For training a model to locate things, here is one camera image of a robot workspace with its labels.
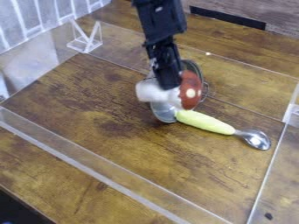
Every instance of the silver spoon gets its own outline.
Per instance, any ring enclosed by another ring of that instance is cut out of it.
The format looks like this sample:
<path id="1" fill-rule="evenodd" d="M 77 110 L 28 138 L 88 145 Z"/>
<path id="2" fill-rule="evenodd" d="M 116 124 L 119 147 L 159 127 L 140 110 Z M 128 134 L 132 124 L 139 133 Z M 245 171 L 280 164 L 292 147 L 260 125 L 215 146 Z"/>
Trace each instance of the silver spoon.
<path id="1" fill-rule="evenodd" d="M 233 135 L 243 139 L 251 147 L 261 151 L 268 150 L 271 147 L 271 141 L 267 134 L 260 130 L 237 130 L 220 120 L 199 112 L 191 110 L 177 111 L 171 104 L 164 102 L 151 102 L 151 109 L 155 117 L 164 123 L 175 123 L 179 121 L 196 128 L 220 133 L 223 135 Z"/>

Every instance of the wooden table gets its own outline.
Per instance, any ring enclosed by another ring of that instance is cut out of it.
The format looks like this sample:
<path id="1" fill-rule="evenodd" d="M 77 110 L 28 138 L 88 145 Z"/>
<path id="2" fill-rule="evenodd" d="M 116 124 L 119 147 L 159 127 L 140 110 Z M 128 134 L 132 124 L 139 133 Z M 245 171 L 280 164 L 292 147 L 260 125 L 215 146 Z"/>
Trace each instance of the wooden table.
<path id="1" fill-rule="evenodd" d="M 103 21 L 140 31 L 128 2 L 115 1 L 99 14 L 96 17 Z M 80 22 L 89 30 L 89 18 Z M 281 107 L 275 107 L 275 103 L 287 105 L 289 100 L 289 91 L 284 94 L 280 88 L 293 85 L 297 78 L 299 42 L 203 17 L 189 16 L 188 25 L 189 31 L 177 38 L 183 45 L 288 74 L 273 74 L 279 79 L 257 88 L 272 97 L 281 95 L 275 101 L 263 97 L 252 101 L 240 92 L 243 80 L 239 80 L 235 93 L 244 96 L 239 98 L 243 101 L 233 101 L 233 94 L 227 94 L 227 98 L 213 95 L 199 107 L 200 112 L 237 128 L 263 130 L 271 137 L 272 150 L 252 150 L 231 136 L 215 135 L 180 123 L 157 122 L 147 106 L 136 100 L 135 84 L 144 76 L 87 54 L 69 59 L 1 106 L 227 221 L 244 223 L 284 127 L 279 121 Z M 205 60 L 204 71 L 213 86 L 225 84 L 212 76 L 213 67 L 229 67 L 244 77 L 253 73 L 235 62 Z M 261 73 L 260 78 L 263 75 L 267 77 L 269 72 Z M 249 85 L 256 83 L 256 79 L 245 81 Z M 217 91 L 225 95 L 229 91 L 225 89 Z M 259 110 L 268 103 L 273 107 Z M 0 131 L 1 186 L 57 223 L 169 222 L 17 136 L 4 129 Z"/>

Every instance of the metal spoon head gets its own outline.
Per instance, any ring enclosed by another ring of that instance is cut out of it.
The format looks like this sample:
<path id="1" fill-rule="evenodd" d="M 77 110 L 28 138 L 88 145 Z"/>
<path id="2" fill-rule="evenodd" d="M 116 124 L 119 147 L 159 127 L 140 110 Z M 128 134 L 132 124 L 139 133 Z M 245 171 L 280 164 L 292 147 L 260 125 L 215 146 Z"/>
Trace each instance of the metal spoon head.
<path id="1" fill-rule="evenodd" d="M 267 134 L 255 129 L 236 130 L 235 133 L 253 148 L 267 151 L 271 147 L 271 141 Z"/>

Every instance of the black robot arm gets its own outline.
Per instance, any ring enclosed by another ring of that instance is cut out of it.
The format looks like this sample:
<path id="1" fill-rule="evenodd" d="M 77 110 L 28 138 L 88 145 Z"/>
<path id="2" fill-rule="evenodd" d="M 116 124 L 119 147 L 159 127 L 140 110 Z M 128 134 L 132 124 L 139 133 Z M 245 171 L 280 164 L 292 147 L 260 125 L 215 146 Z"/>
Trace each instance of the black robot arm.
<path id="1" fill-rule="evenodd" d="M 160 87 L 180 86 L 183 71 L 173 35 L 187 29 L 180 0 L 133 0 L 144 29 L 148 58 Z"/>

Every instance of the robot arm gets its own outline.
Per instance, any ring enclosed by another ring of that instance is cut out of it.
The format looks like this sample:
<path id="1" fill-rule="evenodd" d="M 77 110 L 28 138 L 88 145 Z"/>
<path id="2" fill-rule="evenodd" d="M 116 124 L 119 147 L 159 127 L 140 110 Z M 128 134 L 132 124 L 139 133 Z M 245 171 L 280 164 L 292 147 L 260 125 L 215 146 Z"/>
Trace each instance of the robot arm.
<path id="1" fill-rule="evenodd" d="M 133 0 L 144 29 L 148 58 L 163 90 L 181 85 L 183 65 L 173 35 L 187 29 L 180 0 Z"/>

